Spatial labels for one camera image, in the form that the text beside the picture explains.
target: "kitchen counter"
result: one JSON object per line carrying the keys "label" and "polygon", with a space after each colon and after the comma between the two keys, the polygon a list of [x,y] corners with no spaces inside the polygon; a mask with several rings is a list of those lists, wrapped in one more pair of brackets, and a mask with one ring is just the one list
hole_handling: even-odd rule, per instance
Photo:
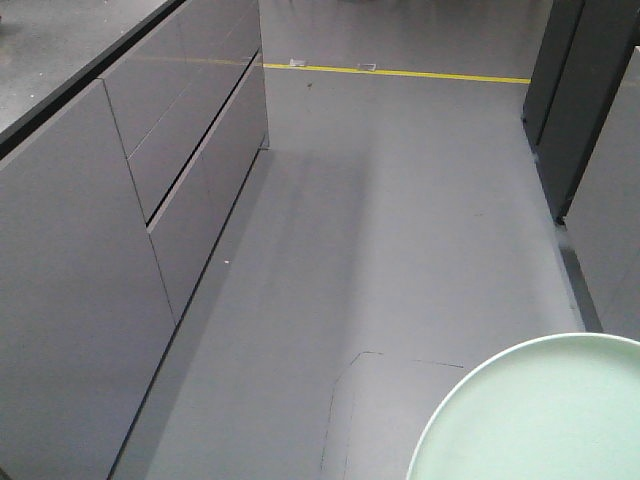
{"label": "kitchen counter", "polygon": [[180,0],[0,0],[0,143]]}

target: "yellow tape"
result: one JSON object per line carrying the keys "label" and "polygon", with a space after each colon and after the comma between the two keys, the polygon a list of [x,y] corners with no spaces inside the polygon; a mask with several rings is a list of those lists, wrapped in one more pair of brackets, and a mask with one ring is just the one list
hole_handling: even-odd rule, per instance
{"label": "yellow tape", "polygon": [[528,78],[514,77],[490,77],[484,75],[462,75],[457,73],[434,73],[434,72],[412,72],[410,70],[358,70],[357,68],[329,67],[322,65],[307,65],[305,67],[293,67],[284,63],[265,63],[264,68],[274,70],[306,70],[312,72],[333,72],[333,73],[358,73],[361,75],[383,75],[388,77],[419,77],[419,78],[440,78],[445,80],[463,80],[468,82],[489,82],[489,83],[519,83],[528,85],[531,80]]}

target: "dark gray wall panel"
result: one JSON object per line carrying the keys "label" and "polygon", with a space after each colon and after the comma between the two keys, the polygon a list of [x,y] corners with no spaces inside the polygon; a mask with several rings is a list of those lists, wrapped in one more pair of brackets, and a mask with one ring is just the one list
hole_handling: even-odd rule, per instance
{"label": "dark gray wall panel", "polygon": [[576,192],[637,38],[640,0],[585,2],[537,153],[554,218]]}
{"label": "dark gray wall panel", "polygon": [[100,81],[0,163],[0,465],[103,480],[173,331]]}
{"label": "dark gray wall panel", "polygon": [[[630,332],[610,309],[640,252],[640,53],[636,50],[566,218],[605,331]],[[640,303],[628,318],[640,333]]]}

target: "drawer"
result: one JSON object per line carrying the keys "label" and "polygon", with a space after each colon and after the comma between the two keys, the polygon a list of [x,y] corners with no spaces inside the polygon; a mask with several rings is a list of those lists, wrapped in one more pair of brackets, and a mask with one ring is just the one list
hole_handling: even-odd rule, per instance
{"label": "drawer", "polygon": [[242,74],[242,67],[210,62],[129,157],[145,220],[149,220]]}
{"label": "drawer", "polygon": [[267,131],[264,76],[260,65],[245,80],[198,152],[220,228]]}
{"label": "drawer", "polygon": [[217,230],[211,222],[213,203],[203,165],[185,170],[148,228],[177,320],[187,305],[213,247]]}
{"label": "drawer", "polygon": [[178,17],[169,17],[101,75],[129,156],[187,86]]}
{"label": "drawer", "polygon": [[244,14],[247,0],[191,0],[179,13],[187,58],[208,59],[216,53]]}

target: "gray panel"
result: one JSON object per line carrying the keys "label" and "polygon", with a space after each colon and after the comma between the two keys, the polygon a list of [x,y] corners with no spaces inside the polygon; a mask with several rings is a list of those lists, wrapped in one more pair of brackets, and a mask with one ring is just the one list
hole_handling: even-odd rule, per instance
{"label": "gray panel", "polygon": [[253,67],[245,78],[198,152],[217,226],[222,226],[267,129],[262,67]]}
{"label": "gray panel", "polygon": [[161,23],[102,75],[127,156],[187,85],[177,18]]}
{"label": "gray panel", "polygon": [[217,235],[200,163],[190,164],[149,227],[174,318],[179,320]]}
{"label": "gray panel", "polygon": [[640,238],[639,123],[640,53],[635,51],[566,218],[603,325]]}
{"label": "gray panel", "polygon": [[0,163],[0,465],[102,480],[173,331],[102,83]]}
{"label": "gray panel", "polygon": [[241,73],[241,66],[225,62],[202,65],[189,86],[129,158],[147,220],[205,134]]}
{"label": "gray panel", "polygon": [[607,333],[640,341],[640,250],[602,318]]}
{"label": "gray panel", "polygon": [[180,11],[180,29],[189,59],[215,55],[234,25],[242,17],[247,0],[191,0]]}

